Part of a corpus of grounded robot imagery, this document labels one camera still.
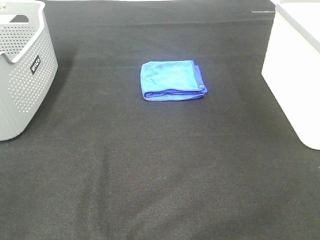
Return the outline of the grey perforated plastic basket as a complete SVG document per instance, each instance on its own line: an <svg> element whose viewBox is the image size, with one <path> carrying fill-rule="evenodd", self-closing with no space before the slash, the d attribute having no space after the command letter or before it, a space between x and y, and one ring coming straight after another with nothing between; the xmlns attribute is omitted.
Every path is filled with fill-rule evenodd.
<svg viewBox="0 0 320 240"><path fill-rule="evenodd" d="M2 0L0 15L27 22L0 24L0 139L20 135L46 97L58 62L39 0Z"/></svg>

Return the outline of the black fabric table mat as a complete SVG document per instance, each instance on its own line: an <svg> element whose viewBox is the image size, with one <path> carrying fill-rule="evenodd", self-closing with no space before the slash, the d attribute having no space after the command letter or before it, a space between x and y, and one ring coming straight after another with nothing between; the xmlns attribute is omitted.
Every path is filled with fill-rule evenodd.
<svg viewBox="0 0 320 240"><path fill-rule="evenodd" d="M1 239L319 239L320 153L261 75L270 1L45 5L58 70L0 144ZM143 64L188 60L206 95L143 98Z"/></svg>

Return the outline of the blue towel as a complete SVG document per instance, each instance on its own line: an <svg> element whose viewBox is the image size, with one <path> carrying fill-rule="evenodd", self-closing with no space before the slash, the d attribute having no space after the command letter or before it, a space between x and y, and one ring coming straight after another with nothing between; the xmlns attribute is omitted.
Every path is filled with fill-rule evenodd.
<svg viewBox="0 0 320 240"><path fill-rule="evenodd" d="M185 101L208 93L201 70L192 60L149 61L141 66L140 86L146 101Z"/></svg>

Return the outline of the white plastic storage bin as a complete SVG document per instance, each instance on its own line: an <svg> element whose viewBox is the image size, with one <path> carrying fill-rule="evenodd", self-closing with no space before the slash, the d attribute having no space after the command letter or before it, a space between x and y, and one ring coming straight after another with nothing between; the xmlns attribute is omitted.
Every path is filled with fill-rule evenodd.
<svg viewBox="0 0 320 240"><path fill-rule="evenodd" d="M261 74L299 140L320 148L320 2L280 0Z"/></svg>

